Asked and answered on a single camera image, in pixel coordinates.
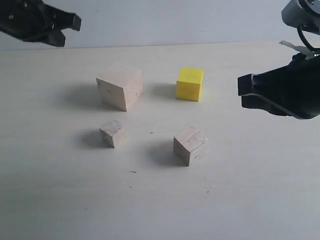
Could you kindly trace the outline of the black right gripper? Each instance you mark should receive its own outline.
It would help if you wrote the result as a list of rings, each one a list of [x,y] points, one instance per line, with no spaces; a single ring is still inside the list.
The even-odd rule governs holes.
[[[258,95],[279,92],[284,88],[287,77],[287,103],[285,112]],[[245,109],[263,110],[271,115],[312,119],[320,115],[320,57],[307,60],[298,53],[292,57],[288,66],[283,66],[263,73],[249,73],[237,78],[238,96]]]

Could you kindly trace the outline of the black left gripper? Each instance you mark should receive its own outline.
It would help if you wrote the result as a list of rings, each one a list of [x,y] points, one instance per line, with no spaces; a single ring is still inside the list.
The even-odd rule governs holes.
[[[64,47],[61,30],[81,30],[82,19],[72,12],[51,7],[42,0],[2,0],[0,31],[23,42]]]

